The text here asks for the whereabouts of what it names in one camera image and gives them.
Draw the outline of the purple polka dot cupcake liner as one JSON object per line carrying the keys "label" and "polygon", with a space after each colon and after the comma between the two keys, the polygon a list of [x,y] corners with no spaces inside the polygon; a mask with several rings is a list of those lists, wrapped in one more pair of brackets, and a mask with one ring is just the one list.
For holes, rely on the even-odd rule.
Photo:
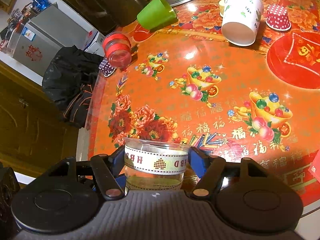
{"label": "purple polka dot cupcake liner", "polygon": [[116,71],[116,68],[112,67],[107,58],[104,58],[99,65],[99,70],[102,72],[104,77],[110,77]]}

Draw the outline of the white floral paper cup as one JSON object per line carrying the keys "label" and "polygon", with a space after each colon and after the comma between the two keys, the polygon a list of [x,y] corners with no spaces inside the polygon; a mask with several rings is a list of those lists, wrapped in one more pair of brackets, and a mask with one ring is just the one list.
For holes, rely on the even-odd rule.
{"label": "white floral paper cup", "polygon": [[262,0],[224,0],[225,7],[221,33],[237,46],[250,46],[255,42],[264,12]]}

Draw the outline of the silver mini fridge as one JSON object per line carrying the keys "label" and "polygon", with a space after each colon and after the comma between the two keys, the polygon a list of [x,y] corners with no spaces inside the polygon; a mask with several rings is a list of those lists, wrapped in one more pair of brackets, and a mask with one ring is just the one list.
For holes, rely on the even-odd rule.
{"label": "silver mini fridge", "polygon": [[12,34],[8,50],[13,59],[43,76],[61,48],[84,49],[87,36],[88,32],[54,3]]}

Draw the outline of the white box by fridge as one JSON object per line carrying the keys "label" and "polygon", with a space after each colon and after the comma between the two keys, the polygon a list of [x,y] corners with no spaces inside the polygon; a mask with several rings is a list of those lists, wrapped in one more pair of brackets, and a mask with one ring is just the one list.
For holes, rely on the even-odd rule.
{"label": "white box by fridge", "polygon": [[104,56],[104,50],[102,48],[102,42],[104,40],[105,36],[101,34],[100,32],[96,32],[94,37],[91,37],[88,40],[88,44],[86,45],[86,48],[84,49],[85,52]]}

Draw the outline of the brown plastic pitcher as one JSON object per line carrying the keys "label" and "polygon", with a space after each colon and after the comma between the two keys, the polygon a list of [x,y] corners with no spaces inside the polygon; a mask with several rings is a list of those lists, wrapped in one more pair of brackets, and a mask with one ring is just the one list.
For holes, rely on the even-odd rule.
{"label": "brown plastic pitcher", "polygon": [[92,10],[84,0],[76,0],[85,11],[95,17],[110,16],[119,26],[126,26],[137,19],[137,15],[147,5],[146,0],[94,0],[101,11]]}

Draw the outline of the black bag on chair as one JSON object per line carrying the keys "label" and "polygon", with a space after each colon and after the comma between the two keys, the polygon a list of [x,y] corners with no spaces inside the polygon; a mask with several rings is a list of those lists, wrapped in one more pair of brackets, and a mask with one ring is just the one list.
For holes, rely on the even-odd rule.
{"label": "black bag on chair", "polygon": [[85,127],[100,55],[76,46],[61,48],[44,73],[42,90],[55,103],[63,119],[78,128]]}

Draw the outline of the blue water bottle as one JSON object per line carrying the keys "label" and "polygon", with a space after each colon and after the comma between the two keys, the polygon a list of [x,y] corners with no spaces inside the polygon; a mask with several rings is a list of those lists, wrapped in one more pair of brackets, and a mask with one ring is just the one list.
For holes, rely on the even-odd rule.
{"label": "blue water bottle", "polygon": [[52,3],[48,0],[32,0],[33,9],[36,12],[42,12],[47,7],[51,6]]}

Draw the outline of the red polka dot cupcake liner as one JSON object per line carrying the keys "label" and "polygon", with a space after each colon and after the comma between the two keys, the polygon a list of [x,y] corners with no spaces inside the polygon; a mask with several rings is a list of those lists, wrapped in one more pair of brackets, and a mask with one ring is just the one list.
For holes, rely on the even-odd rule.
{"label": "red polka dot cupcake liner", "polygon": [[277,4],[267,7],[266,24],[276,31],[288,31],[291,29],[291,22],[287,9]]}

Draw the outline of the red clear plastic cup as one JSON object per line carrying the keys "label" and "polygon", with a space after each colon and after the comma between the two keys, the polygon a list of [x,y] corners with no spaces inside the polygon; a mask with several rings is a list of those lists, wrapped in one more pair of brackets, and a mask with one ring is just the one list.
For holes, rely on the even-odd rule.
{"label": "red clear plastic cup", "polygon": [[131,42],[124,33],[114,31],[108,34],[103,39],[102,48],[112,67],[123,69],[131,63]]}

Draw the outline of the green plastic cup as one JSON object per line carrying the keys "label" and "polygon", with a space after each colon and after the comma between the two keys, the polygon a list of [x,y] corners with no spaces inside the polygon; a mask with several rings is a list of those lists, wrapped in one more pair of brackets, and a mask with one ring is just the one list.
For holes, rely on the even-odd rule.
{"label": "green plastic cup", "polygon": [[177,21],[177,15],[166,0],[152,0],[137,15],[138,23],[147,30],[157,29]]}

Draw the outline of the clear plastic cup with ribbon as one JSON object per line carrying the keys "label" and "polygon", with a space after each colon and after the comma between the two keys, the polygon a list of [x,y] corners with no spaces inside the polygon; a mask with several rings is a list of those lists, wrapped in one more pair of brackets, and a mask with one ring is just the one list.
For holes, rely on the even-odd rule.
{"label": "clear plastic cup with ribbon", "polygon": [[188,145],[125,139],[126,191],[179,190],[189,158]]}

